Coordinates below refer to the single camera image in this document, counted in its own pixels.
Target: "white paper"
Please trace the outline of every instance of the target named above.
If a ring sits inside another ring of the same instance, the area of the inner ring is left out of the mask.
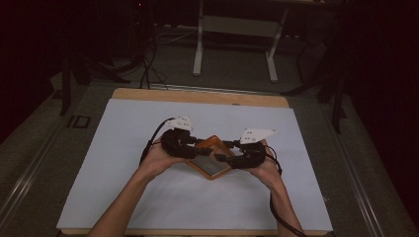
[[[110,100],[74,182],[57,228],[91,228],[139,163],[157,126],[188,116],[192,136],[237,140],[245,128],[274,129],[267,138],[284,170],[293,208],[305,230],[332,226],[292,109]],[[169,126],[163,126],[159,135]],[[178,164],[152,181],[128,228],[274,230],[269,191],[245,171],[208,181]]]

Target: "dark background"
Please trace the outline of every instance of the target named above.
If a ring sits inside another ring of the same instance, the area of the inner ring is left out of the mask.
[[[114,34],[102,29],[101,23],[96,21],[95,14],[100,14],[95,11],[98,2],[20,0],[2,3],[0,7],[6,14],[0,15],[3,72],[0,142],[53,92],[48,79],[61,70],[63,49],[68,45],[63,42],[85,41],[87,44],[76,46],[98,60],[109,57],[113,49],[120,50],[121,45],[124,51],[124,43],[116,42],[121,39],[114,39],[115,45],[112,45],[107,38]],[[154,8],[155,22],[195,26],[197,9],[195,0],[158,0]],[[232,13],[249,14],[237,11]],[[298,9],[290,12],[286,33],[305,37],[303,13]],[[275,12],[269,17],[276,17]],[[124,17],[118,19],[122,19],[120,26],[130,27],[125,25]],[[352,97],[389,176],[418,227],[415,182],[419,180],[419,1],[379,1],[373,11],[353,13],[346,19],[339,31],[341,37],[331,42],[325,54],[325,70],[336,58],[348,56],[341,52],[355,55],[345,91]]]

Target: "table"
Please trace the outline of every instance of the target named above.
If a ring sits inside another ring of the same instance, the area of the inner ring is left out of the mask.
[[[219,33],[228,33],[228,34],[239,34],[246,36],[256,36],[256,37],[267,37],[272,38],[273,42],[269,50],[266,51],[266,61],[268,65],[268,71],[270,80],[273,83],[279,81],[277,75],[277,69],[275,67],[274,55],[277,50],[278,42],[281,38],[281,33],[286,21],[289,6],[287,4],[311,4],[314,3],[312,0],[283,0],[283,1],[266,1],[266,2],[276,2],[279,4],[286,4],[283,10],[282,16],[278,22],[272,21],[260,21],[260,20],[249,20],[249,19],[238,19],[238,18],[228,18],[228,17],[219,17],[219,16],[209,16],[204,14],[204,0],[200,0],[200,12],[198,20],[198,44],[195,54],[194,70],[193,74],[195,76],[201,75],[201,67],[203,61],[203,33],[204,31],[208,32],[219,32]]]
[[[141,111],[146,108],[154,108],[155,110],[153,113],[148,111],[142,113]],[[295,180],[290,177],[295,173],[309,174],[309,176],[300,175],[297,177],[297,180],[302,181],[302,185],[298,185],[301,189],[295,189],[295,186],[289,187],[292,201],[298,202],[294,206],[296,213],[299,213],[302,218],[307,214],[308,216],[310,214],[315,215],[308,221],[313,223],[307,223],[301,219],[301,224],[303,226],[311,226],[311,224],[312,226],[321,226],[319,227],[321,229],[307,229],[307,233],[310,235],[325,234],[326,231],[332,230],[302,138],[300,135],[293,136],[286,132],[287,127],[297,128],[297,124],[293,111],[289,109],[289,104],[285,98],[136,89],[118,89],[109,101],[85,162],[61,213],[57,228],[65,234],[87,233],[89,227],[93,226],[129,179],[136,169],[135,165],[138,164],[141,150],[138,147],[145,145],[146,140],[152,133],[151,131],[155,129],[149,123],[160,123],[160,121],[151,120],[141,127],[144,134],[140,134],[135,131],[138,124],[136,116],[140,115],[143,119],[149,116],[167,117],[167,113],[173,113],[168,111],[178,112],[184,108],[187,108],[193,115],[193,122],[195,120],[200,124],[200,127],[194,129],[193,135],[197,137],[201,137],[207,129],[205,128],[206,125],[200,122],[203,121],[202,118],[208,123],[217,123],[216,120],[213,121],[205,116],[200,118],[199,114],[204,111],[219,112],[218,110],[221,110],[227,112],[234,110],[235,113],[240,113],[240,115],[223,113],[229,122],[226,121],[224,126],[221,125],[223,129],[217,132],[217,135],[221,137],[228,137],[229,132],[227,130],[229,130],[229,127],[242,125],[240,120],[231,119],[231,116],[245,117],[246,112],[266,113],[267,116],[263,118],[259,114],[257,115],[260,120],[257,120],[256,124],[258,122],[266,124],[270,120],[280,123],[283,127],[281,129],[283,138],[291,144],[299,144],[297,153],[292,151],[292,145],[285,145],[287,148],[281,150],[281,153],[287,157],[300,158],[299,160],[280,161],[286,170],[283,174],[285,183]],[[276,113],[281,110],[284,110],[285,116],[281,118],[269,117],[271,112]],[[141,143],[139,141],[143,141],[144,144],[139,146],[138,144]],[[296,167],[293,166],[301,164],[305,165],[299,167],[301,168],[300,171],[287,171],[295,170]],[[274,235],[276,233],[276,220],[270,213],[268,200],[269,191],[244,171],[234,170],[234,172],[230,172],[220,179],[208,181],[197,172],[188,169],[187,165],[179,164],[150,183],[134,211],[126,234]],[[200,212],[196,205],[203,209],[205,214],[201,214],[202,211]],[[324,220],[321,223],[314,223],[322,219],[319,216],[323,216]],[[234,223],[227,223],[229,221],[225,221],[225,218]],[[254,224],[253,222],[257,222],[255,228],[251,226]],[[230,224],[240,227],[230,228]]]

